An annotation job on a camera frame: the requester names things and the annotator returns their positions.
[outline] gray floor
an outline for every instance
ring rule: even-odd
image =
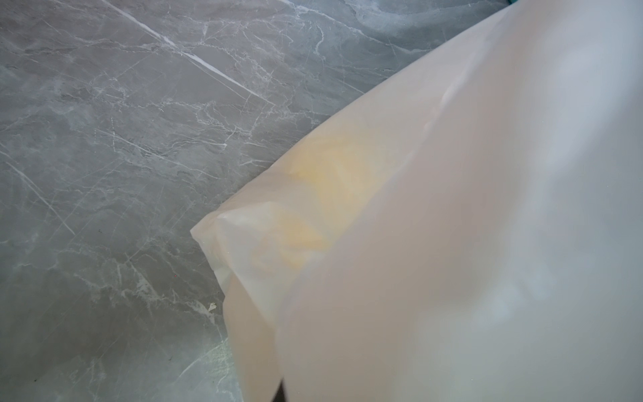
[[[189,229],[505,4],[0,0],[0,400],[239,401]]]

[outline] gray marble surface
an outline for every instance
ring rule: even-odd
[[[0,5],[0,401],[239,401],[189,229],[506,2]]]

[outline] marble countertop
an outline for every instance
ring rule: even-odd
[[[3,1],[0,400],[240,401],[191,227],[506,4]]]

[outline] marble floor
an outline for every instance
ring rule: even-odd
[[[505,0],[0,0],[0,401],[240,401],[189,229]]]

